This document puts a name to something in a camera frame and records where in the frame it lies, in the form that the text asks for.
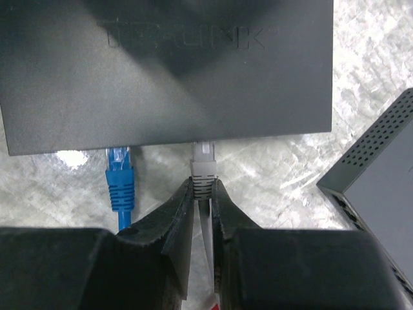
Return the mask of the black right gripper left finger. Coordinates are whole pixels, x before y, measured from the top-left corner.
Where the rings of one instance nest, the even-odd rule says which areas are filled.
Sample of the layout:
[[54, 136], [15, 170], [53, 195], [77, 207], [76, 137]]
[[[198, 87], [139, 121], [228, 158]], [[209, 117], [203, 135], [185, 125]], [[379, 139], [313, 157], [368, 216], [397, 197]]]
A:
[[118, 233], [1, 229], [2, 309], [179, 309], [188, 292], [192, 180]]

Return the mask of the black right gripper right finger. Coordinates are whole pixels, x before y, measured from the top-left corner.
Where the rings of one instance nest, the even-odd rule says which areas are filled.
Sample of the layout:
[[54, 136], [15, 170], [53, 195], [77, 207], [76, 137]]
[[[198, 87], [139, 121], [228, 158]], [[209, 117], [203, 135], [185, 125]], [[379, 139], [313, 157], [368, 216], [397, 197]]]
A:
[[366, 232], [265, 229], [212, 186], [221, 309], [403, 309], [381, 247]]

